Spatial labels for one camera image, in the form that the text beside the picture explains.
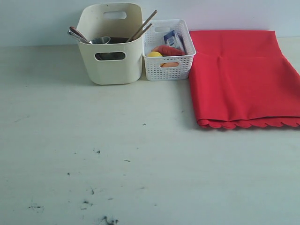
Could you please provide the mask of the red sausage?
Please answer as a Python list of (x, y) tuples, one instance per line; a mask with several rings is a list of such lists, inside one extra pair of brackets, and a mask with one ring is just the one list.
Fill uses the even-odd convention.
[(166, 46), (166, 45), (160, 45), (157, 49), (159, 53), (161, 53), (163, 56), (184, 56), (186, 55), (184, 51)]

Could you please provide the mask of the cream plastic bin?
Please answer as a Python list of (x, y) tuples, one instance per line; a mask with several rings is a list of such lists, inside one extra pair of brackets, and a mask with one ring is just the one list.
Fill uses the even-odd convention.
[(88, 40), (110, 37), (108, 44), (78, 44), (89, 78), (96, 84), (127, 84), (142, 74), (142, 37), (124, 43), (116, 38), (130, 38), (142, 25), (142, 10), (134, 3), (103, 3), (86, 7), (77, 30)]

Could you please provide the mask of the brown wooden spoon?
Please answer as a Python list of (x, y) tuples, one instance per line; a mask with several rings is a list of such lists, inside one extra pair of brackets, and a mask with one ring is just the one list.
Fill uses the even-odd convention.
[(79, 32), (75, 27), (70, 26), (70, 27), (69, 27), (69, 30), (70, 30), (72, 33), (74, 33), (74, 34), (78, 35), (79, 37), (81, 37), (82, 39), (84, 39), (85, 41), (87, 41), (86, 37), (85, 37), (81, 32)]

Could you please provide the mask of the stainless steel cup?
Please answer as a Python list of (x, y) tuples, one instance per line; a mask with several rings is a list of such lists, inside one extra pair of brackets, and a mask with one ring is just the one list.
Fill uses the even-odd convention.
[[(91, 44), (109, 44), (110, 37), (100, 37), (90, 41)], [(125, 54), (123, 52), (98, 52), (95, 54), (97, 60), (123, 60)]]

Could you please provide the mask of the red scalloped table cloth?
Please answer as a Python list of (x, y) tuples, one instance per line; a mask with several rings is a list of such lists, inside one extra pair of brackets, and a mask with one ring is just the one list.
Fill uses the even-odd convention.
[(298, 127), (300, 76), (272, 30), (194, 30), (195, 119), (208, 128)]

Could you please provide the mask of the brown wooden plate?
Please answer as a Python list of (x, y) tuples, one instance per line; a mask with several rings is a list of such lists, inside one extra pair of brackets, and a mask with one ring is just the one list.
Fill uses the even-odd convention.
[(128, 38), (126, 37), (110, 37), (109, 44), (122, 44), (127, 42)]

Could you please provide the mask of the yellow lemon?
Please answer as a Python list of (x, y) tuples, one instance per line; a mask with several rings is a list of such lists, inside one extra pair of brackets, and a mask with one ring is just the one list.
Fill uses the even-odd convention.
[(147, 57), (155, 58), (155, 57), (162, 57), (163, 55), (160, 52), (152, 51), (150, 52)]

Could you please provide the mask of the steel table knife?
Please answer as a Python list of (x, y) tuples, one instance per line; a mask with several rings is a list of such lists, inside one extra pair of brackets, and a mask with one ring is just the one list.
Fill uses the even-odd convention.
[(67, 32), (67, 34), (81, 43), (89, 44), (89, 45), (91, 44), (89, 41), (84, 40), (83, 38), (79, 37), (78, 35), (76, 35), (75, 33), (73, 33), (70, 30)]

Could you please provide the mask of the white perforated plastic basket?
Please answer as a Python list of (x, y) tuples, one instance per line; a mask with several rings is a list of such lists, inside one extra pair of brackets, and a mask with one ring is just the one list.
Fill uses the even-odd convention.
[[(143, 35), (145, 73), (149, 81), (184, 80), (188, 78), (196, 54), (186, 22), (182, 19), (152, 20), (152, 26)], [(185, 55), (149, 57), (152, 50), (165, 45), (164, 36), (175, 31), (179, 36)]]

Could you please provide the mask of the blue white milk carton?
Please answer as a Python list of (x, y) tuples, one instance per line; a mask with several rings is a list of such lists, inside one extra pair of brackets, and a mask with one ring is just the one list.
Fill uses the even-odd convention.
[(185, 52), (183, 40), (175, 30), (172, 30), (164, 35), (164, 42), (169, 47), (173, 47)]

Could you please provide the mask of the orange cheese wedge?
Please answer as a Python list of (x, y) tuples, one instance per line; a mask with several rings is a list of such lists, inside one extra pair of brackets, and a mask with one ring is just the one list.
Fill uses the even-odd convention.
[(178, 62), (167, 62), (167, 63), (162, 63), (160, 64), (161, 68), (175, 68), (179, 65)]

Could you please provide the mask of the wooden chopstick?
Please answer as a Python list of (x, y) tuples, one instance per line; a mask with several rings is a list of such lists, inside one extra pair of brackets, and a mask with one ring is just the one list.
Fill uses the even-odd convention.
[(143, 30), (148, 22), (157, 14), (157, 10), (154, 10), (152, 14), (143, 22), (143, 24), (138, 28), (138, 30), (127, 40), (126, 43), (134, 41), (134, 38)]
[(144, 34), (145, 32), (147, 32), (148, 29), (149, 29), (152, 25), (153, 25), (153, 23), (151, 22), (145, 29), (143, 29), (143, 30), (142, 30), (142, 31), (134, 38), (134, 40), (137, 40), (137, 39), (139, 39), (140, 37), (142, 37), (143, 34)]

